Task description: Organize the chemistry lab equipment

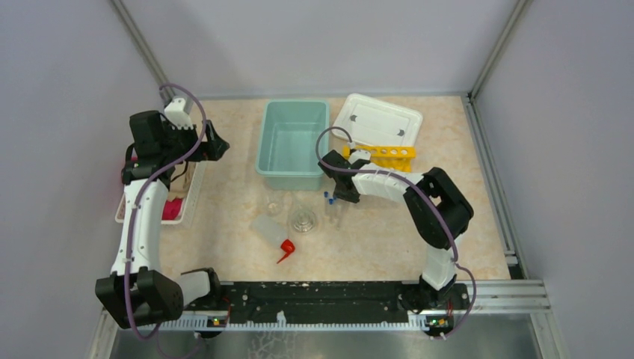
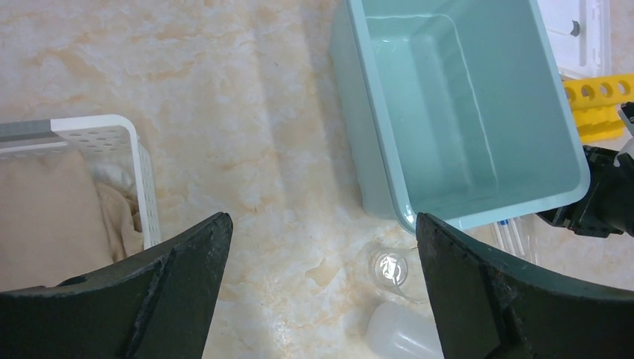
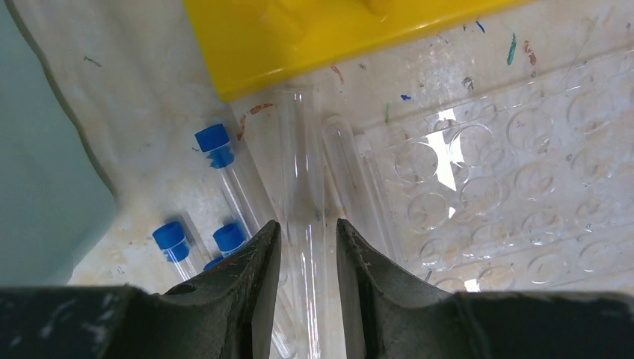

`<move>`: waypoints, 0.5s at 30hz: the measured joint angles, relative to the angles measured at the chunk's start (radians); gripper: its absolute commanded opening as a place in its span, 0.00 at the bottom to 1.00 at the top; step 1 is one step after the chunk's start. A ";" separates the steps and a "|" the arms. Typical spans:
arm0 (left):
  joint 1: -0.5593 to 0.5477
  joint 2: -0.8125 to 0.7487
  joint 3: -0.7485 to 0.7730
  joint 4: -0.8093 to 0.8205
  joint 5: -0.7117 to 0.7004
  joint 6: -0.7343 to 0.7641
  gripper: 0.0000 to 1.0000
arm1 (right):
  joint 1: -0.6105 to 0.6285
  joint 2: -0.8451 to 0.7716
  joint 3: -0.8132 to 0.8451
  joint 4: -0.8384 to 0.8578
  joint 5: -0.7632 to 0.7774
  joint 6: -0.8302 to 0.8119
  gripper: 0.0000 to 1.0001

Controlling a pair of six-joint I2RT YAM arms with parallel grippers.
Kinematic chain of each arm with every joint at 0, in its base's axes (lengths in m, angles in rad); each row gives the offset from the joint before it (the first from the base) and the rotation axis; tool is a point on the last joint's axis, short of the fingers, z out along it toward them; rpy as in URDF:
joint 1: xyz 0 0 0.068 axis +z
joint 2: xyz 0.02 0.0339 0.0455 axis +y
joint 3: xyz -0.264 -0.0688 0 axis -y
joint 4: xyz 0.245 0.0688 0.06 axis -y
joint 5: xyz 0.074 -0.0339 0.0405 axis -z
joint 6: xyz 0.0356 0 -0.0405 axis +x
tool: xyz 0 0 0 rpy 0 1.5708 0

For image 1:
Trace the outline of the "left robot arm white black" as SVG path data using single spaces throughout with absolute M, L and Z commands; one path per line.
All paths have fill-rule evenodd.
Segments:
M 122 329 L 177 320 L 197 301 L 207 310 L 219 307 L 224 289 L 212 268 L 181 274 L 161 273 L 159 245 L 164 206 L 177 165 L 217 161 L 229 144 L 210 120 L 201 130 L 177 126 L 160 111 L 129 118 L 133 143 L 121 171 L 124 219 L 120 247 L 107 277 L 95 284 L 96 297 Z

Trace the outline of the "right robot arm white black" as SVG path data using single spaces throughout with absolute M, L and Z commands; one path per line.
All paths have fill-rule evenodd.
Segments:
M 456 281 L 459 252 L 456 240 L 466 232 L 474 210 L 441 168 L 426 173 L 407 173 L 378 166 L 366 151 L 358 150 L 352 162 L 335 150 L 318 161 L 334 180 L 340 200 L 358 203 L 373 196 L 407 207 L 417 233 L 427 245 L 419 287 L 411 295 L 410 308 L 442 307 Z

